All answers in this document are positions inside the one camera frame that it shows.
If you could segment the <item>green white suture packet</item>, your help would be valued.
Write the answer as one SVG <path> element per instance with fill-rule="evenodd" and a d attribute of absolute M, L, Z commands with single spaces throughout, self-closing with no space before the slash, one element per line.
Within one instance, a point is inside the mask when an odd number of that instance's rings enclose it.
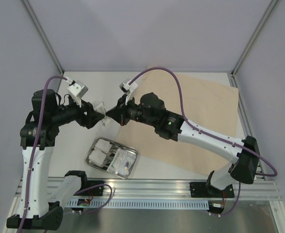
<path fill-rule="evenodd" d="M 106 113 L 106 109 L 105 109 L 105 106 L 104 106 L 104 103 L 101 102 L 99 103 L 96 107 L 94 107 L 94 110 L 98 113 L 101 113 L 101 114 L 105 114 Z"/>

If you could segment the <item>clear blister packet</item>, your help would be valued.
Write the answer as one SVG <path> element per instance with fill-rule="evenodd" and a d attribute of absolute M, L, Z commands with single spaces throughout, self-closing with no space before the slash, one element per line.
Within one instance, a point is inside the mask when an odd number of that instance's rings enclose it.
<path fill-rule="evenodd" d="M 120 174 L 123 172 L 123 162 L 127 157 L 127 151 L 118 149 L 114 155 L 112 162 L 110 163 L 107 171 L 114 174 Z"/>
<path fill-rule="evenodd" d="M 120 174 L 123 176 L 128 176 L 130 174 L 130 169 L 136 160 L 136 156 L 134 154 L 129 154 L 124 158 L 124 161 L 121 165 Z"/>

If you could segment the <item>long steel hemostat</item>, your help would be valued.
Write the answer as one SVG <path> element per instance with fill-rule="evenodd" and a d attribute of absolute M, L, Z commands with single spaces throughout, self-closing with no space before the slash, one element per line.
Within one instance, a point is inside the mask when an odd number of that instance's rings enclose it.
<path fill-rule="evenodd" d="M 113 146 L 110 148 L 109 152 L 110 152 L 111 154 L 116 154 L 120 149 L 121 149 L 120 147 L 113 145 Z"/>

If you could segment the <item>white gauze pad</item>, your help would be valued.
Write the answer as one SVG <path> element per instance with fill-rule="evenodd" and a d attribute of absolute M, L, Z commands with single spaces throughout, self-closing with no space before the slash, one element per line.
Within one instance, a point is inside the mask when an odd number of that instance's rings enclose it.
<path fill-rule="evenodd" d="M 102 166 L 105 158 L 106 154 L 101 150 L 93 150 L 88 156 L 89 161 L 95 164 L 96 166 Z"/>
<path fill-rule="evenodd" d="M 95 144 L 95 149 L 100 150 L 103 153 L 108 153 L 112 147 L 112 144 L 109 141 L 99 139 Z"/>

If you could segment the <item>stainless steel tray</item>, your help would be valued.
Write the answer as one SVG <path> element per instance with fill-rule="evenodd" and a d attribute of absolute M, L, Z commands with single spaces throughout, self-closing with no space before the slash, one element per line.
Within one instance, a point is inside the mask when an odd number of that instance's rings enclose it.
<path fill-rule="evenodd" d="M 85 157 L 88 166 L 121 179 L 129 178 L 138 158 L 138 151 L 116 141 L 97 137 Z"/>

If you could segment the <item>steel hemostat forceps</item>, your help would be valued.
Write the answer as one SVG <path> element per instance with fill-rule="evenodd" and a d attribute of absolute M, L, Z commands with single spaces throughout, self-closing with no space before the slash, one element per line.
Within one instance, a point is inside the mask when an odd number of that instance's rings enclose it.
<path fill-rule="evenodd" d="M 113 162 L 114 157 L 106 157 L 103 161 L 103 167 L 109 167 L 111 163 Z"/>

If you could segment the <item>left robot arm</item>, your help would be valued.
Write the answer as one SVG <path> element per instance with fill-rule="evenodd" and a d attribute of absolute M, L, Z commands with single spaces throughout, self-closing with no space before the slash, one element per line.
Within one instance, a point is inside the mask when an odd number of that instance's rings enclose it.
<path fill-rule="evenodd" d="M 51 196 L 47 194 L 50 160 L 59 128 L 75 121 L 91 129 L 104 118 L 89 102 L 78 105 L 69 96 L 68 105 L 60 105 L 60 99 L 51 89 L 33 94 L 33 110 L 20 130 L 24 163 L 22 190 L 16 213 L 6 220 L 9 229 L 55 231 L 62 223 L 64 208 L 71 197 L 88 191 L 86 173 L 70 170 L 56 191 Z"/>

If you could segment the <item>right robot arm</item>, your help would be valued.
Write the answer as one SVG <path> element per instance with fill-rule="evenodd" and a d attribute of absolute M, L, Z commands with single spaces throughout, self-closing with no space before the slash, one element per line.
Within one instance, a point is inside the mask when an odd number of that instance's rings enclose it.
<path fill-rule="evenodd" d="M 167 110 L 164 102 L 154 93 L 143 95 L 139 104 L 134 99 L 126 101 L 126 98 L 123 95 L 116 106 L 106 113 L 121 126 L 130 120 L 146 124 L 154 127 L 161 138 L 199 146 L 228 161 L 223 168 L 209 174 L 205 184 L 208 195 L 216 197 L 234 182 L 253 184 L 259 163 L 259 149 L 254 137 L 231 138 L 199 128 L 182 115 Z"/>

